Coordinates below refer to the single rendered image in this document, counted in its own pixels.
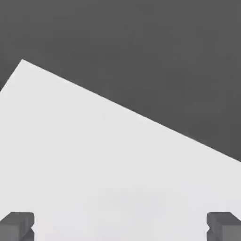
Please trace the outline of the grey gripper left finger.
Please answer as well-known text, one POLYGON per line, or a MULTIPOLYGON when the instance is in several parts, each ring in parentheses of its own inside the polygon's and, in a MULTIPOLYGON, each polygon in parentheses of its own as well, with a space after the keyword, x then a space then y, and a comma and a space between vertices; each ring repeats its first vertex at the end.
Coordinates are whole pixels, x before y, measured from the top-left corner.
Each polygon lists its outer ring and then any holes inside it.
POLYGON ((34 214, 10 212, 0 221, 0 241, 34 241, 34 214))

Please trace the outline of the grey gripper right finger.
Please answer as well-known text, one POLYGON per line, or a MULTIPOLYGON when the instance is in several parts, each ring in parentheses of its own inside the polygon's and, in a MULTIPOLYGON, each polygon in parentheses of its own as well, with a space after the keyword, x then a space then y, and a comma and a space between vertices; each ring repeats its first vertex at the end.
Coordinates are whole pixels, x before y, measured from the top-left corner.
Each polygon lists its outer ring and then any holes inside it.
POLYGON ((209 212, 207 225, 207 241, 241 241, 241 220, 231 212, 209 212))

